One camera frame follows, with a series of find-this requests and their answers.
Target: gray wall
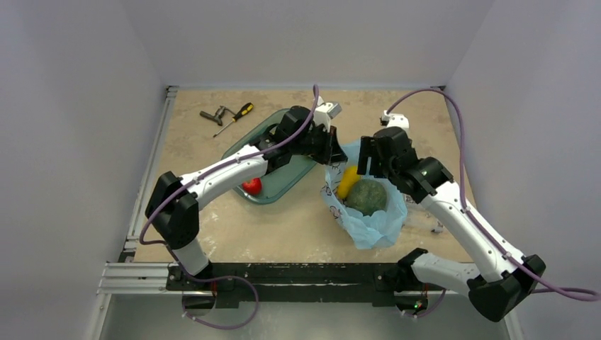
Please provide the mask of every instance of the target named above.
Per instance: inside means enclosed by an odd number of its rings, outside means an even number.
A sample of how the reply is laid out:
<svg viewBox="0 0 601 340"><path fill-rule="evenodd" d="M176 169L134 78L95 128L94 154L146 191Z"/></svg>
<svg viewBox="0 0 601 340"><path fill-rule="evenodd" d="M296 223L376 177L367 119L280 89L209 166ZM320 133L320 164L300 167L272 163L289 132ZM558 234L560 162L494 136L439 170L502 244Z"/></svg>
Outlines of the gray wall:
<svg viewBox="0 0 601 340"><path fill-rule="evenodd" d="M123 0L168 84L445 84L493 0Z"/></svg>
<svg viewBox="0 0 601 340"><path fill-rule="evenodd" d="M81 339L164 89L121 4L0 1L0 333Z"/></svg>
<svg viewBox="0 0 601 340"><path fill-rule="evenodd" d="M449 83L478 207L556 284L601 290L601 2L496 1ZM532 296L528 339L599 339L601 303Z"/></svg>

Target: plastic bag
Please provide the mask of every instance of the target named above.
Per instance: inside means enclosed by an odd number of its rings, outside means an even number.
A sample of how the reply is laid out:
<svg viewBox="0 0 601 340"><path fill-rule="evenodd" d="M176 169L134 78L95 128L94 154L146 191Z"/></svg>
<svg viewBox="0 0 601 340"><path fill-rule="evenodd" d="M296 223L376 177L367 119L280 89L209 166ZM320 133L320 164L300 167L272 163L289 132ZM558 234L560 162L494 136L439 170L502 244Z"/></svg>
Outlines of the plastic bag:
<svg viewBox="0 0 601 340"><path fill-rule="evenodd" d="M321 189L321 196L330 207L336 222L351 235L357 249L390 247L395 244L407 217L403 194L393 184L385 178L362 176L363 179L373 179L382 183L388 194L386 211L376 211L372 216L363 216L358 210L348 208L336 196L344 170L348 166L357 165L360 146L360 140L342 145L342 150L349 160L325 167L325 186Z"/></svg>

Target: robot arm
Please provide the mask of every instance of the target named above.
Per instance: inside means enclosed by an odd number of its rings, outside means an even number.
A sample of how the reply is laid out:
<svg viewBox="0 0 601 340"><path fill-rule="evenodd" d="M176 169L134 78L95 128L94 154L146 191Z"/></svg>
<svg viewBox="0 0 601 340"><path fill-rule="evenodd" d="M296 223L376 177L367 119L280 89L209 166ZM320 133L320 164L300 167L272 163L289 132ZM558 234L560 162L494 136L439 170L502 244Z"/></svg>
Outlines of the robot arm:
<svg viewBox="0 0 601 340"><path fill-rule="evenodd" d="M270 149L299 129L310 111L301 106L293 106L279 124L268 127L236 154L181 177L176 177L172 172L159 177L145 211L147 217L185 183L195 182L176 200L170 202L152 222L181 265L191 275L197 278L210 277L210 261L196 239L199 231L198 211L204 209L209 202L245 181L269 174L286 165L294 154L308 156L320 164L347 160L338 144L336 127L330 124L331 119L340 111L338 103L324 103L319 98L313 121L297 138L281 148L240 161L245 155ZM220 168L220 165L232 159L236 159L237 162ZM196 180L198 175L215 167L220 169L201 180Z"/></svg>
<svg viewBox="0 0 601 340"><path fill-rule="evenodd" d="M484 317L500 321L532 292L536 281L501 254L468 218L461 206L459 185L450 172L435 158L417 158L405 130L406 118L401 120L402 115L394 114L388 118L381 119L386 128L361 139L359 174L367 174L369 165L370 175L388 179L399 191L411 196L444 224L474 261L457 263L416 249L398 262L402 275L396 278L400 280L397 286L419 281L451 289L467 296ZM545 264L537 255L524 256L469 202L467 209L513 258L521 259L520 263L538 276L544 272Z"/></svg>

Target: green ball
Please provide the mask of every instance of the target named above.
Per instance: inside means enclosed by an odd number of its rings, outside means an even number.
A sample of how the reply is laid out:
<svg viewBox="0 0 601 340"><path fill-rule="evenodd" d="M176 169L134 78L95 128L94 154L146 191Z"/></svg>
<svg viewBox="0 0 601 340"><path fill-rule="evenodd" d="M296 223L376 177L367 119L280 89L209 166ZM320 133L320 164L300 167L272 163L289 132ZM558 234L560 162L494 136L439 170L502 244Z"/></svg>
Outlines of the green ball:
<svg viewBox="0 0 601 340"><path fill-rule="evenodd" d="M388 194L382 183L373 179L362 179L355 183L347 196L346 205L371 216L378 210L386 210Z"/></svg>

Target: green tray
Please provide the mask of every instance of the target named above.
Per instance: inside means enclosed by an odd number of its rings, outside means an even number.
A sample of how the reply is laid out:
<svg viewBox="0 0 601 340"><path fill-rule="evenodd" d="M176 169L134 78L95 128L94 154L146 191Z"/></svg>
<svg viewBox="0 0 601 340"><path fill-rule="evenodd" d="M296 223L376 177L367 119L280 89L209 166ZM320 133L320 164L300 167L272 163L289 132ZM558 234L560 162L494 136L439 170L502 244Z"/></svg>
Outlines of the green tray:
<svg viewBox="0 0 601 340"><path fill-rule="evenodd" d="M280 123L284 113L288 112L288 109L282 109L276 111L273 115L270 115L261 124L256 126L244 137L242 137L236 144L229 148L221 157L224 159L236 153L242 149L243 146L255 136L265 132L268 126L276 123ZM314 166L315 162L305 156L292 156L290 163L281 168L261 177L261 183L263 190L259 195L253 196L245 193L240 186L236 186L234 191L238 195L246 198L247 200L256 204L270 204L277 201L281 196L284 195L290 188L292 188L296 182L298 182L303 176L305 176Z"/></svg>

